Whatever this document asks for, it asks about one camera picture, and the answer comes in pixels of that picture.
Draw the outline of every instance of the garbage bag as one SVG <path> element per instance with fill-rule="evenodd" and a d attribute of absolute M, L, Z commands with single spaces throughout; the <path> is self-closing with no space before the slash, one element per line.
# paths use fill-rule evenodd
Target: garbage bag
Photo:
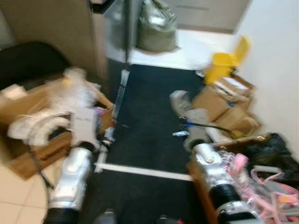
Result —
<path fill-rule="evenodd" d="M 243 152 L 249 158 L 247 170 L 255 165 L 280 168 L 284 175 L 277 179 L 279 182 L 294 187 L 299 186 L 299 164 L 291 157 L 283 138 L 277 133 L 271 133 L 263 142 L 246 146 Z M 259 173 L 259 177 L 267 178 L 270 173 Z"/>
<path fill-rule="evenodd" d="M 138 21 L 137 47 L 161 52 L 176 46 L 176 15 L 162 0 L 145 0 Z"/>

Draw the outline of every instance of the white wall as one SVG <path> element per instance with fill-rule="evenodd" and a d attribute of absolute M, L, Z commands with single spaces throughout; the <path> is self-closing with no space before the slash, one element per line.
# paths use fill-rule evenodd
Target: white wall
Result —
<path fill-rule="evenodd" d="M 14 38 L 10 32 L 6 19 L 0 9 L 0 49 L 14 45 Z"/>
<path fill-rule="evenodd" d="M 283 134 L 299 160 L 299 1 L 253 0 L 236 31 L 252 42 L 240 75 L 257 86 L 263 131 Z"/>

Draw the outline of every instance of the beige tile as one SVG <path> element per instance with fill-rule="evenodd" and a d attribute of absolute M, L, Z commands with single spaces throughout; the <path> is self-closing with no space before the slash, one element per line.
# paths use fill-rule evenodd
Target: beige tile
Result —
<path fill-rule="evenodd" d="M 16 224 L 42 224 L 46 209 L 24 206 Z"/>
<path fill-rule="evenodd" d="M 5 166 L 0 166 L 0 202 L 24 204 L 34 183 L 34 178 L 26 181 Z"/>
<path fill-rule="evenodd" d="M 63 160 L 51 164 L 44 169 L 45 176 L 50 180 L 52 184 L 56 184 L 60 177 L 61 164 Z M 30 190 L 28 197 L 25 201 L 26 206 L 33 206 L 39 208 L 46 208 L 46 189 L 43 180 L 39 175 L 36 175 L 35 182 L 32 189 Z"/>
<path fill-rule="evenodd" d="M 0 203 L 1 223 L 2 224 L 15 224 L 21 209 L 22 209 L 21 205 Z"/>

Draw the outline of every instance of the cardboard box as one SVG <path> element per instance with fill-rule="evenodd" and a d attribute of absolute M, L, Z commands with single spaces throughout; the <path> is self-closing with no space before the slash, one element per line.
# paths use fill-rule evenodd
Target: cardboard box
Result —
<path fill-rule="evenodd" d="M 113 125 L 112 110 L 113 104 L 97 89 L 98 102 L 101 106 L 106 107 L 107 111 L 101 116 L 101 127 L 99 133 L 103 133 L 105 129 Z M 28 179 L 34 175 L 37 170 L 27 153 L 27 146 L 20 140 L 11 139 L 6 136 L 7 128 L 18 115 L 28 114 L 32 111 L 42 99 L 46 99 L 48 95 L 47 86 L 42 85 L 28 91 L 28 95 L 17 100 L 7 100 L 0 104 L 0 140 L 1 153 L 5 155 L 3 162 L 23 179 Z M 60 157 L 68 153 L 71 141 L 71 133 L 63 133 L 50 141 L 49 145 L 44 147 L 33 147 L 33 150 L 41 164 L 47 167 Z"/>
<path fill-rule="evenodd" d="M 206 86 L 192 101 L 192 109 L 206 109 L 209 122 L 215 121 L 230 107 L 211 86 Z"/>
<path fill-rule="evenodd" d="M 215 123 L 220 127 L 231 130 L 237 137 L 251 136 L 261 126 L 253 114 L 249 114 L 238 106 L 229 109 Z"/>

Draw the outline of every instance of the wire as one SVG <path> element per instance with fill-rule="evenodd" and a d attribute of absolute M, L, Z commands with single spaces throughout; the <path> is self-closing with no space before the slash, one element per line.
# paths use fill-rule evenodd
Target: wire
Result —
<path fill-rule="evenodd" d="M 220 127 L 220 126 L 215 126 L 215 125 L 204 125 L 204 124 L 198 124 L 198 123 L 193 123 L 193 122 L 190 122 L 190 121 L 186 121 L 185 122 L 185 125 L 188 127 L 188 126 L 199 126 L 199 127 L 211 127 L 211 128 L 216 128 L 216 129 L 219 129 L 219 130 L 222 130 L 222 131 L 225 131 L 227 133 L 229 133 L 234 139 L 236 138 L 235 134 L 231 131 L 231 130 L 228 130 L 226 128 L 223 128 L 223 127 Z"/>
<path fill-rule="evenodd" d="M 56 117 L 65 117 L 65 116 L 68 116 L 68 115 L 69 115 L 69 114 L 65 114 L 65 113 L 63 113 L 63 114 L 54 114 L 54 115 L 50 115 L 50 116 L 48 116 L 48 117 L 45 117 L 45 118 L 39 120 L 38 122 L 36 122 L 36 123 L 33 125 L 33 127 L 31 128 L 31 130 L 30 130 L 30 132 L 29 132 L 29 134 L 28 134 L 28 137 L 27 137 L 27 142 L 26 142 L 26 143 L 27 143 L 27 150 L 28 150 L 28 153 L 29 153 L 29 155 L 30 155 L 32 161 L 34 162 L 34 164 L 35 164 L 35 166 L 36 166 L 36 168 L 37 168 L 37 171 L 38 171 L 39 175 L 41 176 L 41 178 L 42 178 L 42 180 L 43 180 L 43 182 L 44 182 L 45 189 L 46 189 L 46 196 L 47 196 L 47 204 L 48 204 L 48 205 L 49 205 L 49 203 L 50 203 L 50 193 L 49 193 L 49 188 L 54 189 L 54 186 L 53 186 L 53 184 L 51 184 L 51 182 L 48 180 L 48 178 L 43 174 L 43 171 L 42 171 L 43 168 L 42 168 L 40 162 L 38 161 L 38 159 L 37 159 L 37 157 L 36 157 L 34 151 L 32 150 L 29 141 L 30 141 L 30 139 L 31 139 L 31 137 L 32 137 L 32 135 L 33 135 L 33 133 L 34 133 L 36 127 L 38 127 L 38 126 L 44 124 L 44 123 L 45 123 L 47 120 L 49 120 L 49 119 L 56 118 Z"/>

